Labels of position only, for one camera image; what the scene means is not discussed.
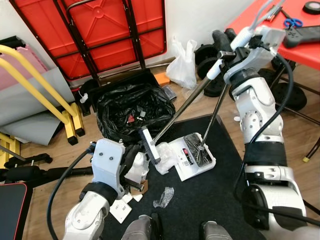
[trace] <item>white wall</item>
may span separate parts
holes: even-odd
[[[29,44],[49,69],[56,67],[9,0],[0,0],[0,39],[15,35]]]
[[[254,0],[165,0],[167,53],[149,59],[155,63],[173,56],[170,42],[175,36],[186,47],[193,39],[201,44],[211,44],[211,33],[224,30]]]
[[[170,42],[173,36],[185,46],[190,39],[198,45],[212,43],[211,32],[223,30],[254,0],[165,0],[167,32],[166,54],[153,57],[155,63],[172,57]],[[17,35],[29,44],[49,69],[55,67],[46,51],[25,25],[9,0],[0,0],[0,39]]]

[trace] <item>scissors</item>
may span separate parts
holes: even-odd
[[[300,28],[304,25],[304,23],[300,19],[290,17],[288,13],[286,13],[283,9],[281,9],[281,12],[286,17],[286,20],[284,20],[283,23],[286,27],[292,26]]]

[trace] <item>white card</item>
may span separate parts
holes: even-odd
[[[128,192],[126,195],[124,195],[123,197],[122,197],[122,200],[127,204],[127,203],[129,203],[131,200],[132,200],[132,195],[131,195],[131,193],[130,192]]]
[[[128,204],[126,204],[122,199],[115,200],[112,206],[110,207],[110,213],[121,224],[124,222],[131,210],[132,208]]]
[[[134,200],[136,200],[137,202],[140,202],[140,200],[142,199],[143,195],[139,194],[139,195],[134,195],[133,198]]]

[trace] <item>black carpet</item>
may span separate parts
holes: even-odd
[[[209,119],[209,116],[204,116],[178,122],[159,143],[194,132],[203,136]],[[132,211],[122,224],[111,214],[107,216],[102,238],[120,240],[128,225],[139,215],[157,212],[162,219],[165,240],[197,240],[199,225],[204,221],[216,221],[233,240],[264,239],[257,230],[246,224],[241,205],[233,197],[233,184],[240,170],[241,158],[221,121],[215,121],[206,144],[216,158],[213,169],[181,182],[174,167],[169,173],[161,175],[150,164],[148,191],[140,202],[134,199],[129,202]],[[173,198],[166,208],[154,208],[153,201],[160,199],[165,187],[174,188]]]

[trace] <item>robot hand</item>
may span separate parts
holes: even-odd
[[[110,206],[126,194],[129,185],[140,187],[125,178],[140,149],[139,145],[125,148],[106,138],[97,141],[91,162],[94,177],[66,217],[64,240],[99,239]]]

